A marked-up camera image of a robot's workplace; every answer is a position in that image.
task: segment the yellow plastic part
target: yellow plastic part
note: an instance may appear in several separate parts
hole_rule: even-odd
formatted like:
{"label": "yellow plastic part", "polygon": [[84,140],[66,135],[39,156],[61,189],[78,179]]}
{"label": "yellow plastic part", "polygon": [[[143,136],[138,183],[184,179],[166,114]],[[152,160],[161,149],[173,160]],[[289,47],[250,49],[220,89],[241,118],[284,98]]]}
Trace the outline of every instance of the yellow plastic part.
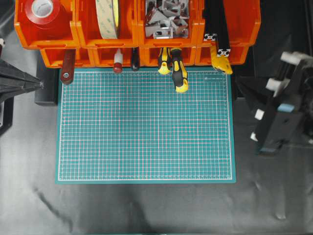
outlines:
{"label": "yellow plastic part", "polygon": [[182,61],[180,61],[180,67],[181,67],[181,70],[182,70],[182,77],[187,79],[188,73],[187,73],[187,71],[185,69],[185,66],[184,66]]}
{"label": "yellow plastic part", "polygon": [[[169,56],[169,50],[168,48],[164,48],[163,49],[163,53],[162,53],[162,61],[167,61],[168,60],[168,56]],[[167,75],[169,74],[171,71],[168,69],[168,65],[166,62],[162,62],[162,65],[160,67],[160,69],[158,69],[158,72],[162,75]]]}
{"label": "yellow plastic part", "polygon": [[231,69],[228,58],[224,56],[218,57],[216,52],[216,46],[210,47],[210,51],[213,68],[223,71],[226,74],[233,74],[233,70]]}
{"label": "yellow plastic part", "polygon": [[185,93],[188,90],[188,80],[184,79],[183,85],[181,87],[176,87],[176,92]]}
{"label": "yellow plastic part", "polygon": [[167,68],[166,62],[163,62],[163,63],[162,63],[162,66],[161,66],[161,68],[158,70],[158,72],[159,72],[160,74],[162,74],[162,75],[167,75],[167,74],[169,74],[170,70]]}

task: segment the double-sided tape roll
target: double-sided tape roll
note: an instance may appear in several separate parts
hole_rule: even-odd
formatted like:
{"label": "double-sided tape roll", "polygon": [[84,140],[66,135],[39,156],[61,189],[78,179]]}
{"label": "double-sided tape roll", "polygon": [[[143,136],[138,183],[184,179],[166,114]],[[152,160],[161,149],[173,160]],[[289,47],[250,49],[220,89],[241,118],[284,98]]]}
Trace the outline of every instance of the double-sided tape roll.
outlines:
{"label": "double-sided tape roll", "polygon": [[98,25],[103,39],[118,39],[120,29],[119,0],[95,0]]}

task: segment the yellow screwdriver handle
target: yellow screwdriver handle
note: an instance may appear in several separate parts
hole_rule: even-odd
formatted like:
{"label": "yellow screwdriver handle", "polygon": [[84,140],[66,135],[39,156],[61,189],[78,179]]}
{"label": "yellow screwdriver handle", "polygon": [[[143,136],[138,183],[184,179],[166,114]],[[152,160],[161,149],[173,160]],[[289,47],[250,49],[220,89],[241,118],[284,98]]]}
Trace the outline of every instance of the yellow screwdriver handle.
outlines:
{"label": "yellow screwdriver handle", "polygon": [[172,80],[174,82],[175,90],[178,93],[184,93],[188,90],[188,73],[185,69],[181,57],[180,48],[172,48],[173,74]]}
{"label": "yellow screwdriver handle", "polygon": [[158,56],[158,72],[162,75],[167,75],[171,71],[171,56],[170,49],[162,47]]}

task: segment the orange storage bin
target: orange storage bin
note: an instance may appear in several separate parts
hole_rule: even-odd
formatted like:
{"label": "orange storage bin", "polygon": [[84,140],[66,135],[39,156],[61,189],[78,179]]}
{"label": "orange storage bin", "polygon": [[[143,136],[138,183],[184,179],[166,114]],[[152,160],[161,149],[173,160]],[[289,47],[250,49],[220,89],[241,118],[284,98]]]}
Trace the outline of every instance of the orange storage bin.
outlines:
{"label": "orange storage bin", "polygon": [[[198,46],[210,47],[211,41],[204,41],[204,1],[199,0],[200,29]],[[260,0],[224,0],[225,15],[231,46],[246,47],[255,44],[261,26]]]}
{"label": "orange storage bin", "polygon": [[[40,52],[47,68],[62,68],[65,49],[42,49]],[[75,67],[95,67],[93,51],[76,49]]]}
{"label": "orange storage bin", "polygon": [[60,0],[68,14],[68,33],[63,36],[49,36],[47,30],[39,29],[26,16],[27,0],[15,1],[14,26],[21,45],[26,49],[77,48],[80,47],[75,27],[75,0]]}
{"label": "orange storage bin", "polygon": [[189,1],[190,19],[188,21],[188,38],[174,39],[154,39],[153,36],[149,38],[146,37],[145,2],[146,0],[138,0],[138,37],[140,47],[195,47],[197,45],[197,40],[199,36],[199,0]]}
{"label": "orange storage bin", "polygon": [[[249,47],[232,47],[231,54],[229,56],[229,62],[231,65],[242,65],[246,61]],[[211,52],[209,47],[198,47],[196,53],[197,66],[211,65]]]}
{"label": "orange storage bin", "polygon": [[102,39],[96,14],[95,0],[76,1],[76,27],[82,47],[137,47],[137,0],[120,2],[119,39]]}
{"label": "orange storage bin", "polygon": [[[183,47],[181,48],[182,59],[185,66],[192,66],[195,64],[196,47]],[[157,59],[160,54],[160,48],[144,48],[145,65],[149,67],[157,67]]]}
{"label": "orange storage bin", "polygon": [[[94,60],[97,67],[113,67],[114,55],[117,48],[98,48],[93,50]],[[131,66],[132,48],[121,48],[123,54],[123,67]],[[140,66],[144,66],[143,49],[139,50]]]}

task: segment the green cutting mat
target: green cutting mat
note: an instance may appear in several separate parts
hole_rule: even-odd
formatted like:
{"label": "green cutting mat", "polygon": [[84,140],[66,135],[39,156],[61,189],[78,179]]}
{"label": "green cutting mat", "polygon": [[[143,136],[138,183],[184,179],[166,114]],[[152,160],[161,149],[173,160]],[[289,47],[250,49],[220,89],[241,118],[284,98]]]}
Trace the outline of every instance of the green cutting mat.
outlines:
{"label": "green cutting mat", "polygon": [[230,78],[188,70],[184,94],[155,68],[75,70],[60,85],[56,182],[235,182]]}

